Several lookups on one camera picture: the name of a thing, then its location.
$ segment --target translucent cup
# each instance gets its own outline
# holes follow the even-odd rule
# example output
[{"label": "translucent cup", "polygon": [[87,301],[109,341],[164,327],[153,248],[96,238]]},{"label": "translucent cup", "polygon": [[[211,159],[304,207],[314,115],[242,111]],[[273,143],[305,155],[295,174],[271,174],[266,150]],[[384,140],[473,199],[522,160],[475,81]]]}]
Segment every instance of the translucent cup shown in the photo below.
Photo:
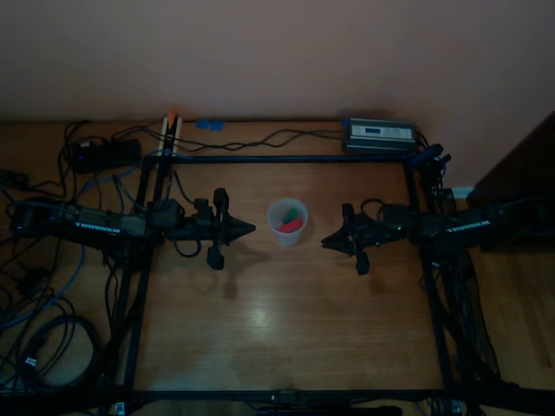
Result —
[{"label": "translucent cup", "polygon": [[[292,208],[297,209],[298,218],[303,221],[303,226],[294,232],[278,231],[278,228],[282,225],[281,221]],[[306,206],[304,206],[304,204],[298,199],[278,199],[270,204],[270,207],[266,212],[266,221],[268,221],[268,225],[273,231],[274,236],[276,236],[277,243],[285,247],[290,247],[298,243],[301,233],[303,232],[304,227],[306,227],[306,223],[309,221],[309,212],[307,211]]]}]

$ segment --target black metal frame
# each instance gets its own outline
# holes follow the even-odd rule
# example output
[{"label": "black metal frame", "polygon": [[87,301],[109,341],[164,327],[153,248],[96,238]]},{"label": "black metal frame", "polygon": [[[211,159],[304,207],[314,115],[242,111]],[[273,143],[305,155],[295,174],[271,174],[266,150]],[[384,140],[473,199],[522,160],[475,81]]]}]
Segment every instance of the black metal frame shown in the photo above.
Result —
[{"label": "black metal frame", "polygon": [[[173,149],[173,140],[166,140],[164,149],[171,151]],[[410,204],[413,208],[419,210],[420,203],[416,191],[415,177],[412,169],[408,166],[403,158],[384,158],[376,156],[232,156],[232,157],[195,157],[195,158],[177,158],[171,154],[162,154],[161,156],[151,156],[143,160],[139,190],[137,192],[136,202],[140,205],[145,204],[147,184],[152,167],[158,164],[158,172],[156,176],[155,188],[153,193],[153,201],[160,200],[164,187],[165,178],[171,171],[173,164],[214,164],[214,163],[369,163],[369,162],[401,162],[405,172],[405,178],[408,187],[408,195]],[[432,190],[432,184],[422,181],[426,205],[429,211],[435,210],[435,200]],[[144,304],[147,296],[149,271],[153,249],[146,246],[134,246],[132,243],[127,247],[128,261],[125,264],[121,278],[121,289],[118,302],[114,313],[114,327],[121,328],[126,322],[127,300],[131,285],[131,275],[133,269],[139,266],[140,279],[138,282],[137,295],[134,305],[138,308],[134,311],[138,316],[134,320],[131,327],[130,342],[127,350],[127,360],[125,363],[125,373],[123,375],[123,385],[105,388],[95,388],[90,391],[72,392],[67,394],[64,392],[44,395],[41,399],[35,397],[34,406],[42,410],[42,414],[52,414],[69,412],[74,410],[82,410],[97,406],[105,406],[103,412],[107,413],[107,405],[114,403],[123,403],[125,414],[131,413],[133,410],[140,408],[144,404],[158,400],[237,400],[255,402],[274,406],[278,409],[283,406],[294,406],[297,410],[299,407],[311,409],[322,408],[322,406],[350,406],[354,403],[363,401],[392,399],[406,401],[422,401],[427,398],[435,398],[441,400],[443,407],[441,414],[456,414],[452,408],[453,400],[460,400],[467,403],[467,409],[471,416],[481,415],[479,405],[495,406],[504,409],[510,409],[526,413],[535,413],[540,415],[555,413],[555,392],[546,390],[534,390],[521,388],[514,384],[505,383],[501,379],[494,377],[485,377],[481,382],[475,380],[463,380],[461,383],[455,382],[454,372],[447,350],[446,328],[456,334],[456,325],[453,319],[449,317],[449,312],[443,306],[438,289],[435,285],[433,275],[433,253],[430,250],[421,249],[421,263],[423,269],[423,279],[427,288],[428,303],[430,308],[431,319],[434,329],[434,338],[439,355],[441,366],[441,377],[443,381],[443,389],[415,389],[415,390],[345,390],[345,391],[155,391],[140,392],[133,391],[134,376],[136,373],[137,358],[140,345],[140,332],[142,317],[144,313]],[[450,299],[450,290],[446,287],[446,298],[451,314],[456,314],[456,308]],[[465,353],[464,345],[461,345],[460,339],[454,335],[457,343],[458,354]],[[479,374],[487,373],[483,367],[485,363],[476,366]],[[110,381],[115,381],[115,369],[110,374],[105,374]],[[10,404],[13,408],[19,406],[20,409],[29,410],[29,403],[24,397],[11,398]]]}]

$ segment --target power supply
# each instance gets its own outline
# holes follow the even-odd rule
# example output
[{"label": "power supply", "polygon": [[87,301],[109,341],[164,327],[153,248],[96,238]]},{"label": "power supply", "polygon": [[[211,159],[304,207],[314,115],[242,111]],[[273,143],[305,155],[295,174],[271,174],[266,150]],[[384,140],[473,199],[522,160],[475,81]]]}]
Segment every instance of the power supply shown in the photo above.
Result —
[{"label": "power supply", "polygon": [[410,121],[350,119],[343,140],[346,153],[401,154],[415,146],[415,124]]}]

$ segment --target pink wall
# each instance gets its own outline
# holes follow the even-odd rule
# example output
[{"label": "pink wall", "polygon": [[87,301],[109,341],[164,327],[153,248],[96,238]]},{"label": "pink wall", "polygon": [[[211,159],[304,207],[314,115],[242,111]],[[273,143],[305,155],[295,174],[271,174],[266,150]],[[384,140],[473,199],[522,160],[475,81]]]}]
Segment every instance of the pink wall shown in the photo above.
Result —
[{"label": "pink wall", "polygon": [[0,119],[381,114],[476,183],[555,97],[553,0],[8,2]]}]

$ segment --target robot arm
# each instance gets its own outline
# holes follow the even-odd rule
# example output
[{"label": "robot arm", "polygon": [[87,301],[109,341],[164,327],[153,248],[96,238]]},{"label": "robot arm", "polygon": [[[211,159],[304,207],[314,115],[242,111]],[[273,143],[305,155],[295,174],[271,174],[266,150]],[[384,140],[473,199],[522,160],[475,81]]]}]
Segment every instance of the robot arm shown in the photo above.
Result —
[{"label": "robot arm", "polygon": [[17,237],[59,237],[111,252],[123,252],[128,240],[158,246],[165,237],[196,241],[199,247],[200,241],[208,240],[212,247],[207,262],[213,269],[222,270],[222,244],[229,245],[256,227],[229,214],[225,189],[214,192],[213,203],[216,215],[208,200],[199,198],[194,200],[197,212],[186,217],[185,210],[174,199],[157,201],[134,215],[121,215],[49,198],[33,198],[16,204],[10,229]]},{"label": "robot arm", "polygon": [[405,237],[419,247],[431,248],[437,256],[447,256],[496,237],[553,229],[553,198],[526,198],[454,215],[418,213],[406,205],[384,204],[381,220],[374,220],[364,212],[355,214],[353,205],[344,204],[343,226],[322,240],[322,246],[356,256],[356,270],[363,275],[369,272],[365,247]]}]

